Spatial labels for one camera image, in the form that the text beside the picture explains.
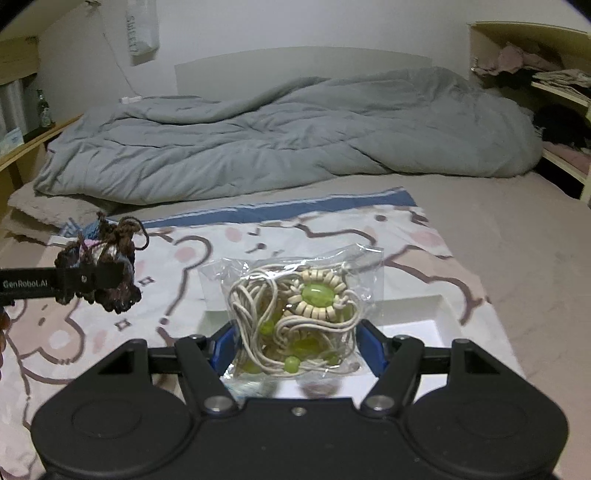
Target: green bead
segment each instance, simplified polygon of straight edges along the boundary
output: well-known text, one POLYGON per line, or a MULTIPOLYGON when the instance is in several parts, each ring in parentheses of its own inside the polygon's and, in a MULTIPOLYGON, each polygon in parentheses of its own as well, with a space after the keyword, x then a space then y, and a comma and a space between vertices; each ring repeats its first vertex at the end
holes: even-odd
POLYGON ((244 362, 242 369, 247 374, 253 374, 253 375, 256 375, 256 374, 259 374, 262 372, 261 368, 255 362, 253 362, 250 358, 248 360, 246 360, 246 362, 244 362))
POLYGON ((301 297, 313 307, 326 308, 333 304, 335 293, 322 283, 312 283, 304 287, 301 297))
POLYGON ((331 367, 335 367, 336 365, 340 364, 340 358, 339 356, 335 353, 334 355, 331 355, 330 357, 328 357, 326 359, 326 362, 331 366, 331 367))
POLYGON ((348 320, 350 320, 351 318, 353 318, 353 314, 355 313, 355 310, 353 308, 354 307, 352 305, 347 305, 343 309, 342 319, 343 319, 344 322, 347 322, 348 320))
POLYGON ((270 337, 271 335, 273 335, 274 329, 275 329, 275 322, 273 322, 273 320, 265 320, 262 323, 261 328, 259 329, 259 333, 261 335, 270 337))
POLYGON ((277 323, 277 322, 279 322, 279 320, 281 320, 281 317, 283 317, 284 311, 285 311, 285 307, 283 305, 278 305, 275 308, 273 315, 271 315, 271 320, 273 320, 273 323, 277 323))
POLYGON ((300 359, 296 356, 289 356, 285 359, 283 370, 289 374, 296 374, 300 369, 300 359))
POLYGON ((322 346, 314 336, 295 340, 290 345, 291 353, 300 360, 317 358, 322 353, 322 346))

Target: green bottle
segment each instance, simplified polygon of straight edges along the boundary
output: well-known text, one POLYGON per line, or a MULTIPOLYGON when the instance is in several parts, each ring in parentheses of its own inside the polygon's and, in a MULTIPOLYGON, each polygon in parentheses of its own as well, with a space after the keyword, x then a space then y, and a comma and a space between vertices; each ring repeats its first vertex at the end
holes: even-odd
POLYGON ((51 120, 51 111, 49 110, 49 103, 45 100, 43 90, 37 90, 37 116, 39 117, 39 126, 42 128, 49 128, 53 121, 51 120))

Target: blue gripper pad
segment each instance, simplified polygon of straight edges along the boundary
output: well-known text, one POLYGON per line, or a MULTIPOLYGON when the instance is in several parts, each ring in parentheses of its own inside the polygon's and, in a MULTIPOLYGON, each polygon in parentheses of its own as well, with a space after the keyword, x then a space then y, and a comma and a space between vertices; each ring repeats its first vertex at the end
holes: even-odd
POLYGON ((357 347, 372 373, 379 377, 388 366, 382 342, 363 324, 357 326, 357 347))

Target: metal screw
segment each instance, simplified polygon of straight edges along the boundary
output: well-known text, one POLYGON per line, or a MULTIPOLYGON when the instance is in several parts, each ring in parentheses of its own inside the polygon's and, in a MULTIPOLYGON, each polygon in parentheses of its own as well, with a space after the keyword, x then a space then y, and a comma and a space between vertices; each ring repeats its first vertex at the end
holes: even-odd
POLYGON ((205 402, 203 402, 203 406, 205 406, 206 410, 212 413, 221 413, 223 411, 230 410, 233 405, 234 402, 230 398, 224 397, 222 395, 209 397, 205 400, 205 402))
POLYGON ((303 417, 304 415, 306 415, 308 413, 308 411, 304 408, 304 407, 293 407, 291 409, 291 412, 296 416, 296 417, 303 417))
POLYGON ((365 401, 365 404, 373 411, 385 411, 393 408, 395 401, 386 395, 373 395, 365 401))

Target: clothes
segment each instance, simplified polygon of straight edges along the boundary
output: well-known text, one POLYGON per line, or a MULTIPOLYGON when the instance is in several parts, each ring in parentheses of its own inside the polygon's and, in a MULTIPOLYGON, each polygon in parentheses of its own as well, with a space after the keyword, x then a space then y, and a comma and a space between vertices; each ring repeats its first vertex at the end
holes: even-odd
POLYGON ((544 148, 563 160, 566 160, 585 176, 589 173, 591 155, 587 155, 584 152, 580 152, 566 145, 556 145, 550 142, 544 142, 544 148))
POLYGON ((591 102, 591 76, 579 69, 540 72, 534 80, 542 85, 558 88, 581 100, 591 102))
POLYGON ((522 48, 508 43, 501 50, 497 59, 483 66, 474 67, 473 72, 479 76, 497 76, 501 72, 515 73, 522 68, 546 72, 561 69, 559 65, 544 60, 535 53, 528 53, 522 48))
POLYGON ((545 85, 591 87, 591 76, 579 69, 539 72, 534 75, 534 78, 545 85))
POLYGON ((542 140, 574 148, 587 146, 591 129, 575 110, 554 104, 542 107, 534 115, 534 125, 542 130, 542 140))

